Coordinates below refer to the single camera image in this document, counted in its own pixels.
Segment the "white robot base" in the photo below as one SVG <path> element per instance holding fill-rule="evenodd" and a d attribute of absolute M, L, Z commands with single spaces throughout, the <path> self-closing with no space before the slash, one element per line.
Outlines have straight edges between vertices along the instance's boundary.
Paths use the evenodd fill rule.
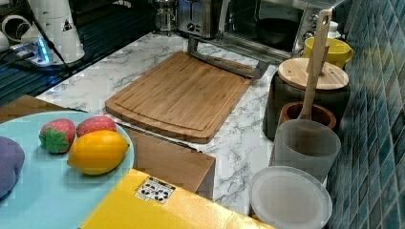
<path fill-rule="evenodd" d="M 70 67 L 85 55 L 69 0 L 28 0 L 32 25 L 11 50 L 39 67 Z"/>

